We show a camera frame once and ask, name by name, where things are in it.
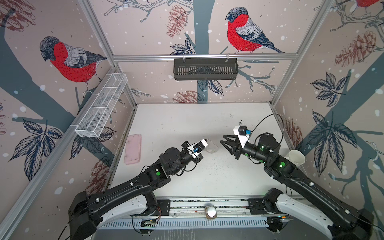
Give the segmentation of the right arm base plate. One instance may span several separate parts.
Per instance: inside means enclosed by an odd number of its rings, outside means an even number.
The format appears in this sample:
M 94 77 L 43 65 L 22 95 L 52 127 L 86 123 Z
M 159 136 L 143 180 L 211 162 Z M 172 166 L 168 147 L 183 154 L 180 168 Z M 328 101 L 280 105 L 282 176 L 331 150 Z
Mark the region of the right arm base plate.
M 247 201 L 248 206 L 246 208 L 250 210 L 251 215 L 288 215 L 278 210 L 276 203 L 273 203 L 270 200 L 264 200 L 262 198 L 253 198 L 248 199 Z

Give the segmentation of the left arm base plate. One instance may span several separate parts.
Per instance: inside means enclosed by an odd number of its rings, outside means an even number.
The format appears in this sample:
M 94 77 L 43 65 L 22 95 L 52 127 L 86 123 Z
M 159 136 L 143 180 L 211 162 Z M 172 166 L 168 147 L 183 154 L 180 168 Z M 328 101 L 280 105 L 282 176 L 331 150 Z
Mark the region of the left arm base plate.
M 147 208 L 140 216 L 169 216 L 171 209 L 170 200 L 156 200 L 147 203 Z

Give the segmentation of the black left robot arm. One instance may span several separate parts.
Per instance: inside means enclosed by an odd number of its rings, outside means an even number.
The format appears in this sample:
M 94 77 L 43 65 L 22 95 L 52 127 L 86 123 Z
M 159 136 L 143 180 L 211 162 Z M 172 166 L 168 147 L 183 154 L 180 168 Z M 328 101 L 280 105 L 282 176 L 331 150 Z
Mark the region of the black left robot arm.
M 154 190 L 181 175 L 190 162 L 199 163 L 202 151 L 208 146 L 205 139 L 182 144 L 182 150 L 169 148 L 150 166 L 144 166 L 133 179 L 96 194 L 78 193 L 68 211 L 71 240 L 84 240 L 98 227 L 123 216 L 147 216 L 156 211 L 158 202 Z

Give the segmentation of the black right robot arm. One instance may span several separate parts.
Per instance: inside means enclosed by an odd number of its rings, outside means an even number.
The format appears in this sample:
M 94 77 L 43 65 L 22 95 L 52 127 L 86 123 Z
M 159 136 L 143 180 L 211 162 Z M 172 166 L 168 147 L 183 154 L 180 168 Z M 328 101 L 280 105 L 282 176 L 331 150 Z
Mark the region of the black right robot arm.
M 272 188 L 262 201 L 262 208 L 266 212 L 293 216 L 331 240 L 371 238 L 373 214 L 366 209 L 355 209 L 315 184 L 295 164 L 279 155 L 281 145 L 273 135 L 261 135 L 257 145 L 242 143 L 237 135 L 224 135 L 220 143 L 236 159 L 244 155 L 263 164 L 264 171 L 272 179 L 291 188 L 312 204 L 307 206 L 298 203 L 282 191 Z

